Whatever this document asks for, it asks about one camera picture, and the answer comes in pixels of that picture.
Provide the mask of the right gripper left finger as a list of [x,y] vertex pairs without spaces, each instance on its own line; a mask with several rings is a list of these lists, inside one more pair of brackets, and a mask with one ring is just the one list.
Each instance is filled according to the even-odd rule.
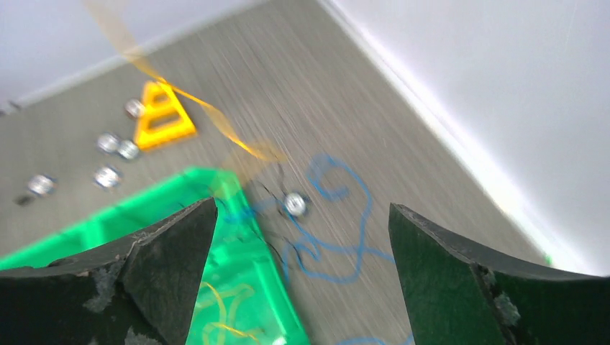
[[184,344],[214,199],[41,268],[1,272],[3,344]]

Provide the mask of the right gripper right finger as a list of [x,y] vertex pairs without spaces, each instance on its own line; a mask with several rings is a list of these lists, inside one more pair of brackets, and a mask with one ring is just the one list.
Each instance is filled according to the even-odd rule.
[[524,261],[389,207],[417,344],[607,344],[609,279]]

